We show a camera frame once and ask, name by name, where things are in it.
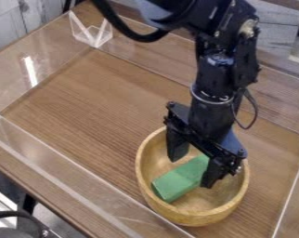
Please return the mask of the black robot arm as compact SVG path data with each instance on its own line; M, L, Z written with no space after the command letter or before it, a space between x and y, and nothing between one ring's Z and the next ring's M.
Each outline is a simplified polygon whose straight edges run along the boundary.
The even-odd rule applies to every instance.
M212 188L247 158L234 126L242 101L255 102L248 86L260 71L256 9L247 0L143 0L139 6L152 26L170 32L184 28L195 37L192 100L167 105L167 154L178 161L195 146L210 158L200 185Z

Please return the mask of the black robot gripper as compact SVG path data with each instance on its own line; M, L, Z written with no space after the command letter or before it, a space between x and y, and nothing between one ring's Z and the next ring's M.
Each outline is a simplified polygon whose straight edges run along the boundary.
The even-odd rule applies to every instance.
M211 189L219 179L235 175L247 157L247 151L234 132L238 110L246 90L223 96L208 96L203 91L191 90L191 104L171 101L167 104L167 156L179 161L188 153L190 146L210 158L203 173L202 186Z

